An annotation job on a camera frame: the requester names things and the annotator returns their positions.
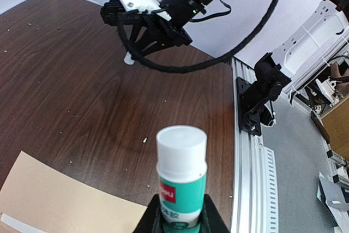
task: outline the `robotic arm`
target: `robotic arm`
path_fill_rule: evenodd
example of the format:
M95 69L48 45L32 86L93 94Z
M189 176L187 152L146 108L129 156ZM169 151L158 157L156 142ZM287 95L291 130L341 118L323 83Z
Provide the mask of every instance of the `robotic arm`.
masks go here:
M167 73L189 73L220 62L229 61L244 48L263 28L270 18L278 0L273 0L256 29L230 52L197 65L186 67L165 67L155 64L145 57L151 53L173 46L189 45L192 40L183 26L188 22L198 22L194 17L213 0L110 0L101 9L105 23L118 27L119 36L128 50L127 64L138 61L141 64ZM349 25L349 0L324 0L303 26L272 53L264 55L255 65L257 80L248 83L237 79L240 95L239 124L242 130L252 135L261 135L260 124L265 123L268 101L275 101L282 89L291 82L297 70L327 40L344 31ZM222 14L214 14L211 19ZM132 25L128 38L123 28ZM142 27L146 30L139 37Z

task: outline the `white cap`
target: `white cap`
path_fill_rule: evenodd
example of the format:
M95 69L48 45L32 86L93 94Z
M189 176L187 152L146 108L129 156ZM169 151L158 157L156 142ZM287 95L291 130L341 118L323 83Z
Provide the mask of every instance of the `white cap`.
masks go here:
M204 131L191 126L172 126L157 134L158 165L161 178L174 183L189 183L207 172Z

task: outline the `beige cardboard sheet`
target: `beige cardboard sheet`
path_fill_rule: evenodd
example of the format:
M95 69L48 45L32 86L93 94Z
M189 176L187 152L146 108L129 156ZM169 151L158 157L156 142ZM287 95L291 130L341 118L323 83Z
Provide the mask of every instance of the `beige cardboard sheet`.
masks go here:
M63 175L23 152L0 191L0 212L51 233L129 233L145 210Z

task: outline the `black mounting plate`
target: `black mounting plate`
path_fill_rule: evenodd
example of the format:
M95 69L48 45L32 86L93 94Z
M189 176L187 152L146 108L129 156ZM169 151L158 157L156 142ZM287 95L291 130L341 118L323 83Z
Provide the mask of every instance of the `black mounting plate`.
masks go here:
M251 126L246 121L245 114L248 112L248 108L246 107L245 103L243 103L243 93L251 86L250 83L248 83L246 80L242 79L241 77L236 78L236 87L237 87L237 95L238 95L238 117L239 117L239 128L240 130L243 130L250 135L262 135L262 129L261 129L261 121L259 114L255 115L249 115L246 116L248 120L253 123L253 126Z

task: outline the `metal frame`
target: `metal frame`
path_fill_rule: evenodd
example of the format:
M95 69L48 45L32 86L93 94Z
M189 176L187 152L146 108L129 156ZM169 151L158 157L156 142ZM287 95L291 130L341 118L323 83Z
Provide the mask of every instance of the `metal frame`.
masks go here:
M278 186L274 153L264 147L263 136L251 136L245 131L240 131L238 123L238 96L235 94L237 90L235 79L242 77L253 83L255 73L253 69L237 59L232 60L232 70L235 155L231 232L277 233L279 231Z

